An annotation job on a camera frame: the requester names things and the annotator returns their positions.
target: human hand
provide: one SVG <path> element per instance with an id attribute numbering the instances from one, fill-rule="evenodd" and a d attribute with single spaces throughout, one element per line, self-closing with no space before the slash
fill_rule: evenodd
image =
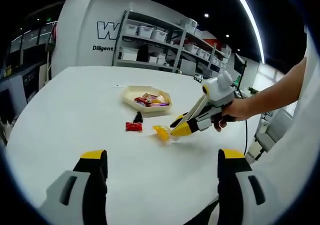
<path id="1" fill-rule="evenodd" d="M 229 106 L 222 110 L 222 119 L 213 121 L 213 126 L 218 132 L 221 132 L 227 126 L 227 121 L 223 117 L 225 115 L 234 117 L 236 121 L 250 118 L 252 115 L 250 114 L 248 98 L 235 98 Z"/>

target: ceiling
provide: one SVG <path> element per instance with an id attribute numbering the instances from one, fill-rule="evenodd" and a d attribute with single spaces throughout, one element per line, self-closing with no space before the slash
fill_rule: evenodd
<path id="1" fill-rule="evenodd" d="M 31 13 L 64 0 L 19 0 L 22 6 L 11 5 L 14 14 L 8 41 L 17 34 L 45 22 L 47 17 L 59 17 L 63 3 L 42 11 Z M 258 42 L 251 22 L 239 0 L 152 0 L 196 20 L 201 30 L 208 30 L 234 51 L 259 62 Z M 260 32 L 265 62 L 286 73 L 305 54 L 306 34 L 302 16 L 288 0 L 246 0 Z"/>

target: white table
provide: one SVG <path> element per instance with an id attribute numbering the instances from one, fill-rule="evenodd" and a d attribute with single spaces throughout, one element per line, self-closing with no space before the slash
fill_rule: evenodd
<path id="1" fill-rule="evenodd" d="M 144 118 L 143 132 L 125 132 L 137 111 L 121 101 L 126 86 L 147 85 L 171 95 L 170 115 Z M 108 155 L 109 225 L 179 225 L 217 195 L 221 148 L 245 149 L 245 122 L 213 128 L 162 146 L 153 125 L 169 125 L 202 96 L 193 77 L 128 67 L 71 67 L 50 81 L 17 120 L 6 149 L 20 189 L 39 207 L 47 187 L 72 170 L 81 154 Z M 250 146 L 260 116 L 248 120 Z"/>

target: hexagonal wooden tray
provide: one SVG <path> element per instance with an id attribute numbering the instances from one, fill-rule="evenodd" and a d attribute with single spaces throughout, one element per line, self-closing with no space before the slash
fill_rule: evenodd
<path id="1" fill-rule="evenodd" d="M 156 96 L 162 95 L 166 100 L 170 101 L 170 105 L 143 107 L 134 101 L 135 98 L 142 97 L 145 93 Z M 128 86 L 122 94 L 122 99 L 125 103 L 129 104 L 142 113 L 163 112 L 169 110 L 172 107 L 170 95 L 152 86 Z"/>

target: cable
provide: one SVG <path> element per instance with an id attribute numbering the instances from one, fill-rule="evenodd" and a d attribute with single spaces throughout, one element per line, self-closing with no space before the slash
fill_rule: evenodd
<path id="1" fill-rule="evenodd" d="M 240 88 L 238 86 L 236 88 L 237 88 L 238 92 L 240 93 L 241 98 L 244 99 L 244 97 L 242 96 L 242 93 L 240 91 Z M 243 153 L 244 156 L 246 155 L 247 147 L 248 147 L 248 122 L 246 119 L 245 120 L 245 148 L 244 148 L 244 153 Z"/>

